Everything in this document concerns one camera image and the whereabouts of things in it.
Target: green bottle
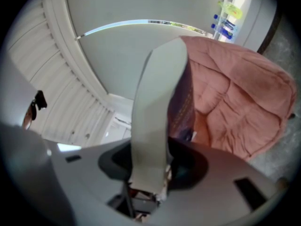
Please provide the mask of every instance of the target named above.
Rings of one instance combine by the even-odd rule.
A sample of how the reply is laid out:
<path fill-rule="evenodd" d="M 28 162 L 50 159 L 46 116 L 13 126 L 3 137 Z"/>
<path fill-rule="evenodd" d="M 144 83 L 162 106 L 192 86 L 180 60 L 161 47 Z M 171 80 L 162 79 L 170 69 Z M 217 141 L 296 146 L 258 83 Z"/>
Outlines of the green bottle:
<path fill-rule="evenodd" d="M 243 15 L 243 12 L 231 2 L 218 1 L 217 4 L 220 5 L 227 14 L 235 17 L 236 19 L 240 19 Z"/>

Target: concrete floor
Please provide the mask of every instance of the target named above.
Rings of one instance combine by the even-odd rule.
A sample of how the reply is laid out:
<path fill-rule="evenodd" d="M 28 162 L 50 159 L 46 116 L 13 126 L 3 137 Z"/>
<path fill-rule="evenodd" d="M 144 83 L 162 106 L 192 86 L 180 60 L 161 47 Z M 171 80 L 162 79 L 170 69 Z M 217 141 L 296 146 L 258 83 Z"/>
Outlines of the concrete floor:
<path fill-rule="evenodd" d="M 263 55 L 294 77 L 298 89 L 296 117 L 288 121 L 282 139 L 266 153 L 252 159 L 250 164 L 273 181 L 282 176 L 291 181 L 301 158 L 301 43 L 284 16 Z"/>

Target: blue bottle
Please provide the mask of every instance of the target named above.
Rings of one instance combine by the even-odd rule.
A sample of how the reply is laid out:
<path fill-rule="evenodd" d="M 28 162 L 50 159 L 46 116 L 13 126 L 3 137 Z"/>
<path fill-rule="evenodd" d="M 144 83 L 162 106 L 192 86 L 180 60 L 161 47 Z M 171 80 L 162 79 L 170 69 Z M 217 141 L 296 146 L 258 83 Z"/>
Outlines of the blue bottle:
<path fill-rule="evenodd" d="M 215 24 L 212 24 L 211 27 L 219 34 L 225 36 L 227 39 L 232 39 L 233 33 L 225 30 L 223 26 L 216 26 Z"/>
<path fill-rule="evenodd" d="M 218 16 L 217 14 L 214 15 L 214 19 L 216 19 L 218 22 L 220 21 L 223 25 L 225 25 L 227 28 L 233 30 L 235 27 L 235 24 L 231 23 L 228 19 Z"/>

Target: bottle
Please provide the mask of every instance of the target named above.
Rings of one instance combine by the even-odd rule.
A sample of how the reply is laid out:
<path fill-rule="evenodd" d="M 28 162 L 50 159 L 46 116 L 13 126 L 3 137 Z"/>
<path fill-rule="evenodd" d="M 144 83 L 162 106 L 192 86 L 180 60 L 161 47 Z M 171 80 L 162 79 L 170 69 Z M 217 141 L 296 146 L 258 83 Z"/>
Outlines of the bottle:
<path fill-rule="evenodd" d="M 218 1 L 217 3 L 225 10 L 225 12 L 236 19 L 240 19 L 243 15 L 243 12 L 236 6 L 234 6 L 231 2 L 221 2 Z"/>
<path fill-rule="evenodd" d="M 229 25 L 231 28 L 230 27 L 228 27 L 228 28 L 230 28 L 231 30 L 233 30 L 233 28 L 235 27 L 235 24 L 231 23 L 225 17 L 221 17 L 221 16 L 218 16 L 217 14 L 215 14 L 213 18 L 216 19 L 218 22 L 220 21 L 226 27 L 228 27 L 227 25 Z"/>
<path fill-rule="evenodd" d="M 233 33 L 225 30 L 223 26 L 216 26 L 215 24 L 211 24 L 211 27 L 217 31 L 219 34 L 225 36 L 227 39 L 232 39 Z"/>

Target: chair cushion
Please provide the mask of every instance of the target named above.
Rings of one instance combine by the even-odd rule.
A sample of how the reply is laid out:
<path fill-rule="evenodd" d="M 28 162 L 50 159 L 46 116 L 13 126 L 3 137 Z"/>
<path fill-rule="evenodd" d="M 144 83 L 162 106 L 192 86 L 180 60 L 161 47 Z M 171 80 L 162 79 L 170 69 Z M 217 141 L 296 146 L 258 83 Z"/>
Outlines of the chair cushion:
<path fill-rule="evenodd" d="M 296 85 L 281 67 L 238 45 L 181 37 L 190 59 L 195 106 L 193 142 L 245 160 L 281 137 Z"/>

